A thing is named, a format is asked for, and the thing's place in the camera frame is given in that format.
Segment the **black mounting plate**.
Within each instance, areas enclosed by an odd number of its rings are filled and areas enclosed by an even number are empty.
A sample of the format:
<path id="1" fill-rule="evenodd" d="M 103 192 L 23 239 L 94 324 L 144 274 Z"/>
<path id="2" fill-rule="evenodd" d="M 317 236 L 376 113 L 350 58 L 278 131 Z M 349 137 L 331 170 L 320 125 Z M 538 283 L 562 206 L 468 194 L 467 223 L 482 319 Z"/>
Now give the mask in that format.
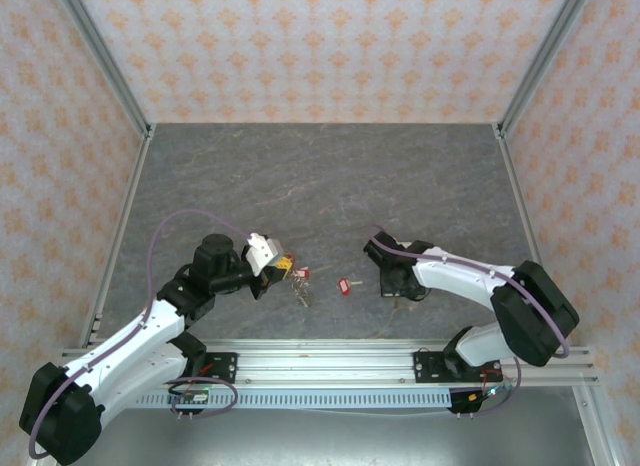
<path id="1" fill-rule="evenodd" d="M 234 384 L 238 368 L 235 352 L 207 352 L 199 370 L 201 377 L 216 378 Z"/>
<path id="2" fill-rule="evenodd" d="M 418 350 L 413 353 L 413 372 L 416 383 L 450 383 L 452 372 L 445 364 L 443 352 Z"/>

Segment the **silver keyring with many keys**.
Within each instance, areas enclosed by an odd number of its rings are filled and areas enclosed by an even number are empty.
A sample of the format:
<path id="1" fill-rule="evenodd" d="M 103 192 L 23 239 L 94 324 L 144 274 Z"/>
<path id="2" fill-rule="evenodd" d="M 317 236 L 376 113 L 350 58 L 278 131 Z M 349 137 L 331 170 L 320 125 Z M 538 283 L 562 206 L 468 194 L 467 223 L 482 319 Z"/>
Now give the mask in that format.
<path id="1" fill-rule="evenodd" d="M 309 280 L 308 281 L 295 281 L 292 279 L 292 270 L 291 270 L 291 282 L 294 295 L 297 301 L 305 308 L 311 307 L 311 297 L 308 292 Z"/>

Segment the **aluminium frame post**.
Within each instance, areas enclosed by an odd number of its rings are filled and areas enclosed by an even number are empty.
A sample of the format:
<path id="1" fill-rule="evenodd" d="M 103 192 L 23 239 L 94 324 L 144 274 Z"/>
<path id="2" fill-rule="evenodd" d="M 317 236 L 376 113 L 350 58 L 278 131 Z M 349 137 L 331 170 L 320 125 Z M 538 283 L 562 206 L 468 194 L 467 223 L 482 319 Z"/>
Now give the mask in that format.
<path id="1" fill-rule="evenodd" d="M 125 115 L 141 135 L 148 136 L 152 130 L 152 124 L 145 117 L 84 1 L 60 0 L 60 2 L 74 21 L 108 85 L 124 109 Z"/>
<path id="2" fill-rule="evenodd" d="M 503 118 L 494 126 L 494 132 L 498 140 L 505 140 L 515 128 L 517 121 L 533 98 L 540 81 L 564 43 L 566 36 L 571 31 L 586 1 L 563 1 L 522 81 L 517 87 Z"/>

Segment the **grey metal panel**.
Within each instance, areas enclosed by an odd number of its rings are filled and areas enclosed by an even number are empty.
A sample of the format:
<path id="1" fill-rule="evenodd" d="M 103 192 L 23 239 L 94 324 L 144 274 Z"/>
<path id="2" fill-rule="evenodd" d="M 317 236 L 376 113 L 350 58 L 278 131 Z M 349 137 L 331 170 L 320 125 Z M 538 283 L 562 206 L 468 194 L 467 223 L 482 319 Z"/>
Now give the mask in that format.
<path id="1" fill-rule="evenodd" d="M 568 388 L 524 388 L 479 417 L 447 411 L 128 410 L 73 466 L 597 466 Z"/>

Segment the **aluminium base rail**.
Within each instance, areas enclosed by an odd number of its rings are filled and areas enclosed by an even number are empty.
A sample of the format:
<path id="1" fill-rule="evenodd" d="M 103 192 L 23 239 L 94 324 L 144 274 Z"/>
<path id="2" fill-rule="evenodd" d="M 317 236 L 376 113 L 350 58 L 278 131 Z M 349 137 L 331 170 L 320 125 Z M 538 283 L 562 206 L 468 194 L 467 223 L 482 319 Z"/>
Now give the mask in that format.
<path id="1" fill-rule="evenodd" d="M 416 384 L 413 353 L 440 350 L 442 341 L 409 339 L 355 340 L 201 340 L 213 352 L 239 355 L 236 385 L 253 388 L 382 388 L 382 387 L 480 387 L 474 383 Z M 601 373 L 587 347 L 573 348 L 569 358 L 552 358 L 545 367 L 521 361 L 521 386 L 599 385 Z"/>

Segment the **aluminium table edge rail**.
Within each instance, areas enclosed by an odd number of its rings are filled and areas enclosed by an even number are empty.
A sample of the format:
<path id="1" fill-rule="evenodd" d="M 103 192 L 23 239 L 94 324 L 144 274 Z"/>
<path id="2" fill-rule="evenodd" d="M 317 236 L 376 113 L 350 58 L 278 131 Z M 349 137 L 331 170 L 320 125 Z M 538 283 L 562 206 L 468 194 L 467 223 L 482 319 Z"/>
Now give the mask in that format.
<path id="1" fill-rule="evenodd" d="M 124 190 L 124 195 L 118 210 L 115 230 L 111 239 L 110 247 L 108 249 L 108 254 L 106 255 L 102 272 L 99 276 L 97 289 L 90 302 L 90 306 L 84 320 L 79 340 L 77 341 L 77 346 L 73 347 L 73 350 L 79 349 L 81 352 L 84 352 L 90 345 L 94 343 L 97 332 L 99 331 L 103 316 L 103 309 L 112 281 L 113 272 L 121 249 L 121 244 L 123 241 L 124 233 L 126 231 L 127 222 L 130 216 L 141 173 L 144 168 L 145 159 L 149 150 L 149 146 L 153 141 L 156 127 L 157 124 L 152 123 L 142 134 L 141 141 L 137 148 L 134 162 L 128 176 L 128 182 Z"/>
<path id="2" fill-rule="evenodd" d="M 524 228 L 525 237 L 532 259 L 543 263 L 536 242 L 535 233 L 527 211 L 524 195 L 520 187 L 513 160 L 508 148 L 506 136 L 500 125 L 492 124 L 492 129 L 505 163 L 510 185 L 514 194 L 519 216 Z M 593 379 L 582 379 L 572 387 L 580 419 L 589 445 L 590 456 L 594 466 L 628 466 L 620 443 L 615 437 L 610 416 L 609 404 L 604 391 L 603 376 L 595 370 Z"/>

